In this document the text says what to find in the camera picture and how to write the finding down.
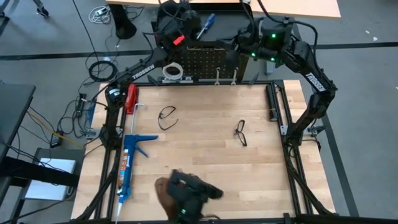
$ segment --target red tool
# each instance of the red tool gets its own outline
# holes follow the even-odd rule
[[[134,112],[134,105],[137,103],[138,100],[138,87],[134,84],[129,86],[129,93],[127,94],[126,100],[126,113],[133,114]]]

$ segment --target red clip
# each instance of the red clip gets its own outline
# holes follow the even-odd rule
[[[185,36],[184,36],[184,35],[181,35],[181,36],[177,37],[177,38],[173,41],[173,44],[177,46],[177,45],[180,44],[181,41],[183,41],[184,39],[185,39]]]
[[[130,84],[129,93],[127,94],[127,100],[125,103],[126,113],[132,114],[134,112],[134,105],[138,100],[138,87],[134,84]]]

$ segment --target blue screwdriver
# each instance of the blue screwdriver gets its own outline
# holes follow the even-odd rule
[[[210,16],[209,16],[209,18],[207,18],[207,20],[206,20],[205,26],[204,26],[204,27],[202,28],[202,30],[200,31],[200,33],[199,33],[199,35],[198,35],[198,37],[197,37],[197,40],[199,40],[200,37],[201,37],[201,35],[202,35],[205,31],[207,31],[207,30],[211,27],[211,25],[213,25],[215,18],[216,18],[216,14],[211,13]]]

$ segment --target wooden work surface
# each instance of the wooden work surface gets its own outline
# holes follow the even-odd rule
[[[294,216],[292,197],[277,122],[270,122],[265,85],[140,87],[135,134],[156,134],[158,140],[139,143],[148,153],[134,158],[132,196],[124,203],[119,221],[166,220],[157,201],[155,180],[168,177],[172,169],[196,174],[224,191],[221,200],[210,200],[203,214],[227,218],[275,218],[288,212]],[[292,118],[306,108],[300,82],[285,81]],[[105,103],[104,95],[98,100]],[[157,117],[162,108],[177,109],[164,121]],[[105,111],[96,106],[93,127],[104,123]],[[130,133],[132,116],[127,116],[125,133]],[[243,133],[248,146],[233,136],[238,121],[246,121]],[[87,151],[100,144],[89,144]],[[300,147],[308,186],[326,206],[334,210],[317,145],[305,141]],[[86,157],[80,174],[72,218],[79,216],[94,197],[100,182],[104,148]],[[108,196],[104,197],[103,215]],[[115,200],[114,217],[118,200]]]
[[[239,0],[190,0],[191,3],[235,3]],[[106,0],[108,4],[159,5],[158,0]],[[337,0],[262,0],[269,13],[290,16],[340,18]],[[251,10],[263,13],[257,0],[251,0]]]

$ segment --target brown leather glove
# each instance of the brown leather glove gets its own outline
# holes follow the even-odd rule
[[[155,190],[157,199],[165,210],[169,221],[177,219],[177,204],[175,200],[167,193],[169,178],[161,177],[155,181]]]

